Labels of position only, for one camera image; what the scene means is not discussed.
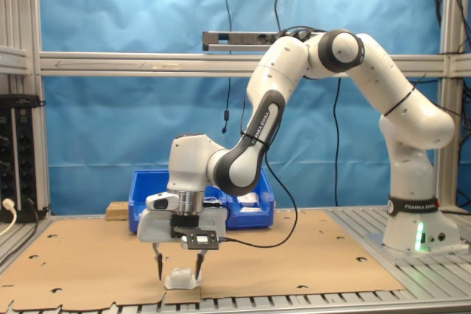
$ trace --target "electrical panel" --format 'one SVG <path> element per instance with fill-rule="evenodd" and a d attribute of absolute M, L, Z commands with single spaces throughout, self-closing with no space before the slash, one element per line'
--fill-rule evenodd
<path fill-rule="evenodd" d="M 18 222 L 36 221 L 25 202 L 38 205 L 32 112 L 39 105 L 37 96 L 0 95 L 0 207 L 4 199 L 12 199 Z M 40 219 L 46 214 L 46 208 L 38 210 Z M 0 209 L 0 221 L 11 219 L 9 211 Z"/>

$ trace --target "power plug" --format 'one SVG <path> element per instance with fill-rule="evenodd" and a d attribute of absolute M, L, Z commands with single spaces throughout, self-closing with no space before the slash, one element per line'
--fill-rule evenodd
<path fill-rule="evenodd" d="M 15 202 L 12 199 L 5 199 L 1 204 L 6 210 L 10 211 L 11 213 L 15 212 Z"/>

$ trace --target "blue curtain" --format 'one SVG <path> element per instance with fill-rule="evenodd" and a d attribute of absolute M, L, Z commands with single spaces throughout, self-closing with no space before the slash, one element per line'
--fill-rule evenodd
<path fill-rule="evenodd" d="M 277 31 L 275 0 L 228 0 L 234 31 Z M 279 0 L 282 28 L 348 28 L 391 54 L 435 54 L 433 0 Z M 224 0 L 40 0 L 43 50 L 200 53 L 203 31 L 228 30 Z M 103 213 L 125 200 L 136 169 L 167 168 L 174 137 L 205 132 L 239 139 L 248 79 L 46 77 L 52 211 Z M 270 150 L 271 164 L 303 207 L 333 205 L 336 79 L 304 81 Z M 431 99 L 436 84 L 421 85 Z M 340 205 L 385 204 L 389 158 L 375 112 L 350 79 L 337 106 Z M 279 207 L 290 201 L 270 177 Z"/>

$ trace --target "black ring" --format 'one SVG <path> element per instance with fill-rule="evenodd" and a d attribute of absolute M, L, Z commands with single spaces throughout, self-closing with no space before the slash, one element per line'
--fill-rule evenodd
<path fill-rule="evenodd" d="M 335 40 L 337 35 L 340 35 L 341 33 L 348 33 L 349 35 L 352 35 L 358 43 L 358 54 L 356 58 L 349 63 L 341 62 L 333 53 L 333 40 Z M 365 55 L 363 42 L 354 33 L 346 29 L 334 29 L 333 31 L 324 33 L 317 46 L 317 53 L 319 55 L 321 64 L 333 73 L 343 73 L 344 71 L 350 70 L 351 68 L 360 65 L 363 62 Z"/>

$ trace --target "blue plastic bin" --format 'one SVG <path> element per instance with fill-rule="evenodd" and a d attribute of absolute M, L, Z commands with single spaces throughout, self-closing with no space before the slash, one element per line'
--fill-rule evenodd
<path fill-rule="evenodd" d="M 267 228 L 273 224 L 275 197 L 263 168 L 260 180 L 253 191 L 258 194 L 259 205 L 256 207 L 261 209 L 259 213 L 241 213 L 244 206 L 235 196 L 227 195 L 227 206 L 230 208 L 230 217 L 226 222 L 228 229 Z"/>
<path fill-rule="evenodd" d="M 134 172 L 129 197 L 131 232 L 138 231 L 141 213 L 146 208 L 146 197 L 166 191 L 169 178 L 169 170 L 167 169 Z M 215 187 L 206 187 L 205 197 L 214 196 L 230 208 L 231 216 L 226 222 L 228 229 L 269 227 L 273 224 L 275 198 L 263 169 L 260 181 L 254 191 L 258 194 L 260 204 L 257 207 L 262 209 L 260 213 L 241 213 L 243 206 L 238 203 L 237 198 L 228 196 Z"/>

